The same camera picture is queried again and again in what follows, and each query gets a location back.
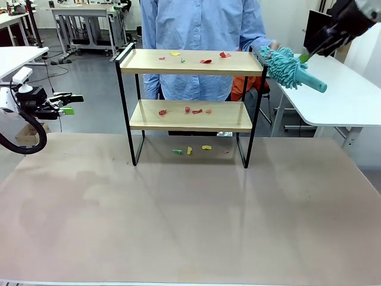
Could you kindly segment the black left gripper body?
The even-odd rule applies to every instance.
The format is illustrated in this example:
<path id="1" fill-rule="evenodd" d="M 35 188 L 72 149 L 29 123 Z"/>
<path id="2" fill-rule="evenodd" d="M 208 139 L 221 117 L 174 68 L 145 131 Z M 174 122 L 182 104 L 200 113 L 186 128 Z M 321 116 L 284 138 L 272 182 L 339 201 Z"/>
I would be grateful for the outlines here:
<path id="1" fill-rule="evenodd" d="M 26 114 L 41 120 L 54 119 L 54 108 L 42 86 L 32 87 L 30 92 L 16 92 L 15 95 Z"/>

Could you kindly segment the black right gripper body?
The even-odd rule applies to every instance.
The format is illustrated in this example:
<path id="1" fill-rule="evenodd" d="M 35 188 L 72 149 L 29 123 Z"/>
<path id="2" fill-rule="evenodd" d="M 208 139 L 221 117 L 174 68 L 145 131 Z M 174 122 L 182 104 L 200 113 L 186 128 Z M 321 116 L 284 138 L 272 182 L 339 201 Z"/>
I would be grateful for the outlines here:
<path id="1" fill-rule="evenodd" d="M 327 13 L 332 16 L 327 28 L 330 36 L 356 38 L 374 26 L 374 19 L 365 15 L 356 1 L 336 1 Z"/>

